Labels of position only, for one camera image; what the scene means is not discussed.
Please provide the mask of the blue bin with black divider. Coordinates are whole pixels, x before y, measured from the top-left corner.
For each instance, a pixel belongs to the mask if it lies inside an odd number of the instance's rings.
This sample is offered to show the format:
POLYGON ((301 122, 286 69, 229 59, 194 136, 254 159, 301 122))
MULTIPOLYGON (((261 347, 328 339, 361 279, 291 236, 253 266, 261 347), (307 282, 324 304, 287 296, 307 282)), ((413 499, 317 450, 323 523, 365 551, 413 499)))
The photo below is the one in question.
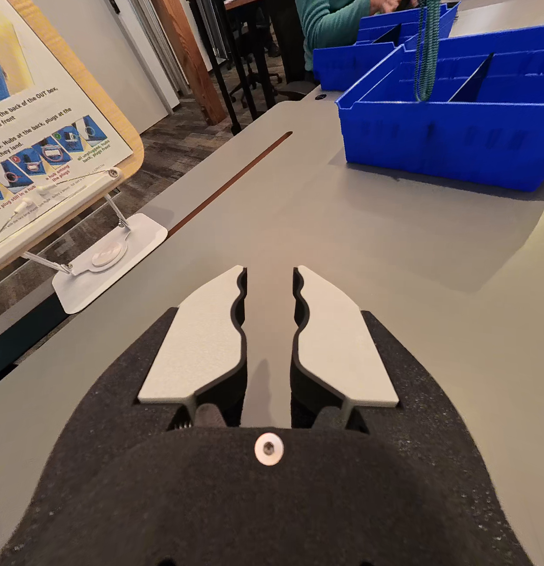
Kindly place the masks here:
POLYGON ((427 102, 395 48, 337 100, 348 162, 535 191, 544 181, 544 25, 443 39, 427 102))
POLYGON ((314 50, 314 77, 322 89, 346 91, 396 47, 415 50, 419 12, 408 9, 363 18, 353 45, 314 50))

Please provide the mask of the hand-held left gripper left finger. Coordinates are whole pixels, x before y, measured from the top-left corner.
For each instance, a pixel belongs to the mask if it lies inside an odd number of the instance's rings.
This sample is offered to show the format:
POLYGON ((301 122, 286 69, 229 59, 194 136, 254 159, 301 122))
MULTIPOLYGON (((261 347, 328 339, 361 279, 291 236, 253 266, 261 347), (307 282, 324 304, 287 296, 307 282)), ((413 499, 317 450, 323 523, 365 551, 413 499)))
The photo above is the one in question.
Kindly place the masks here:
POLYGON ((197 288, 177 308, 138 393, 141 404, 177 404, 191 419, 205 404, 239 427, 248 383, 247 268, 235 265, 197 288))

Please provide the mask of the dark furniture legs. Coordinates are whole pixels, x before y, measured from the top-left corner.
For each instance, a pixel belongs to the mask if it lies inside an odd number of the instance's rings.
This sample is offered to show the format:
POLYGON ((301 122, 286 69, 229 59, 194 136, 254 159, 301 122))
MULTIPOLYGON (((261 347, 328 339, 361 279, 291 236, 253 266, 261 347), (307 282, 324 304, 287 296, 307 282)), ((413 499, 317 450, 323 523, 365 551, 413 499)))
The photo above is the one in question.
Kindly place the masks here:
MULTIPOLYGON (((211 61, 213 75, 217 78, 219 89, 220 89, 220 92, 222 94, 223 101, 225 102, 229 117, 231 119, 231 132, 232 132, 233 136, 235 136, 242 131, 242 128, 241 128, 241 125, 239 123, 238 117, 235 113, 232 98, 230 96, 229 91, 227 90, 225 80, 222 76, 222 73, 221 73, 221 70, 220 70, 220 63, 217 62, 217 58, 216 58, 214 51, 212 49, 210 37, 209 37, 209 34, 208 34, 207 29, 205 27, 205 24, 204 24, 204 21, 203 21, 203 18, 202 18, 202 13, 200 11, 198 2, 197 1, 189 1, 188 3, 190 5, 190 9, 191 9, 191 12, 193 14, 193 18, 196 22, 198 33, 200 35, 202 43, 203 43, 203 45, 206 49, 206 52, 209 56, 210 61, 211 61)), ((236 71, 238 72, 238 75, 239 75, 240 86, 241 86, 241 88, 242 88, 242 90, 245 94, 246 99, 247 99, 247 105, 248 105, 248 108, 250 110, 250 114, 252 116, 252 119, 256 120, 258 117, 262 116, 264 114, 264 112, 263 111, 258 112, 255 108, 253 95, 252 95, 252 92, 250 91, 249 79, 247 78, 247 75, 245 73, 243 61, 242 61, 240 51, 239 51, 238 46, 237 46, 238 42, 235 40, 234 34, 231 30, 231 27, 229 26, 228 22, 226 21, 227 18, 226 18, 225 6, 221 5, 221 4, 215 4, 215 3, 213 3, 213 1, 211 1, 211 4, 217 12, 218 22, 220 22, 221 25, 224 27, 225 35, 227 36, 227 41, 230 45, 233 63, 234 63, 234 66, 236 68, 236 71)))

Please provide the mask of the printed instruction sheet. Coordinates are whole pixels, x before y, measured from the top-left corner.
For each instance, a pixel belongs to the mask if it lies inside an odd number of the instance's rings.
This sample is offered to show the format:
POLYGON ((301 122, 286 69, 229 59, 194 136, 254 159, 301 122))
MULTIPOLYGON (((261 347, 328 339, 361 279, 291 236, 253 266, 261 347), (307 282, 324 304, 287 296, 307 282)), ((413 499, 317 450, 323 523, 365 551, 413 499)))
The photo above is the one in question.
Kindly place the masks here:
POLYGON ((8 1, 0 1, 0 244, 80 206, 132 150, 8 1))

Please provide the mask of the wooden document stand white base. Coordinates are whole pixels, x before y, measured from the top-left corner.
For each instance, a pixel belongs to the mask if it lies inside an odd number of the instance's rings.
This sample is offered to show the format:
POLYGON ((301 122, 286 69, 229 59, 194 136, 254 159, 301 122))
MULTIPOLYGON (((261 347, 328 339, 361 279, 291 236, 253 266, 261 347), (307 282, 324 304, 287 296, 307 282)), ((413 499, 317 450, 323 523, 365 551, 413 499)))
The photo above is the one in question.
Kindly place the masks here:
POLYGON ((110 196, 112 190, 136 173, 144 159, 144 147, 136 129, 87 70, 66 41, 33 1, 8 1, 28 26, 55 55, 93 104, 132 150, 118 166, 109 170, 116 178, 101 192, 90 195, 78 208, 56 207, 0 244, 0 271, 18 258, 44 265, 55 272, 52 287, 67 314, 86 308, 135 265, 154 251, 167 237, 167 229, 143 213, 126 217, 110 196), (117 227, 101 237, 76 258, 52 261, 31 249, 85 208, 104 198, 118 218, 117 227))

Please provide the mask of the wooden post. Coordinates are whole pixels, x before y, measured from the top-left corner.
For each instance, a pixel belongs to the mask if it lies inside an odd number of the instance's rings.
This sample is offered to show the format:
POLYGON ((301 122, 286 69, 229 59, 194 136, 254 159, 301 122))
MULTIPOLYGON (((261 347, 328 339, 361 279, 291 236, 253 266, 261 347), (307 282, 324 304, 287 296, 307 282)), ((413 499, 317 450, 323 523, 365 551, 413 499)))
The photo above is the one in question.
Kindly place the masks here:
POLYGON ((152 4, 206 123, 210 126, 221 123, 226 113, 209 77, 182 2, 153 1, 152 4))

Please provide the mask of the black office chair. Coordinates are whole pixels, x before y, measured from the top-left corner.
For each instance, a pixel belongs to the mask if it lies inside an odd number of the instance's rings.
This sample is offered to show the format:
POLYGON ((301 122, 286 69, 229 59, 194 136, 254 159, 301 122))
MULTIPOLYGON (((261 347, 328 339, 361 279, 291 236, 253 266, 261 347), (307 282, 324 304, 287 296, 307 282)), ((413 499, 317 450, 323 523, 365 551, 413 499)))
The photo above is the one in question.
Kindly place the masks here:
MULTIPOLYGON (((249 54, 246 57, 242 57, 241 61, 246 71, 246 78, 248 82, 248 86, 250 88, 251 94, 254 95, 253 91, 258 92, 262 90, 262 81, 260 79, 260 75, 256 69, 254 57, 252 54, 249 54)), ((279 66, 273 66, 271 71, 268 71, 268 76, 271 81, 271 85, 273 88, 273 94, 275 96, 278 95, 278 85, 285 84, 286 80, 285 77, 281 73, 274 72, 275 70, 279 70, 279 66)), ((242 83, 239 82, 233 89, 228 91, 228 95, 230 96, 230 100, 232 103, 239 103, 241 107, 245 110, 248 110, 248 102, 246 99, 246 95, 244 93, 244 89, 242 87, 242 83)))

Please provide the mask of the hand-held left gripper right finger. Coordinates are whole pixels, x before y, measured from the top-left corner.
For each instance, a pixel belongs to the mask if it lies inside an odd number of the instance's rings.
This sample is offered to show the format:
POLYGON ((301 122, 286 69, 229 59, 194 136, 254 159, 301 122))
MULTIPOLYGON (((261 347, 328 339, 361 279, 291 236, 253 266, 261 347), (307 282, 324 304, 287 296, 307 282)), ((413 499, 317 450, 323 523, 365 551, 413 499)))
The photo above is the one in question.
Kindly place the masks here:
POLYGON ((395 386, 355 301, 304 265, 293 270, 292 293, 291 426, 311 428, 330 407, 345 425, 360 409, 398 409, 395 386))

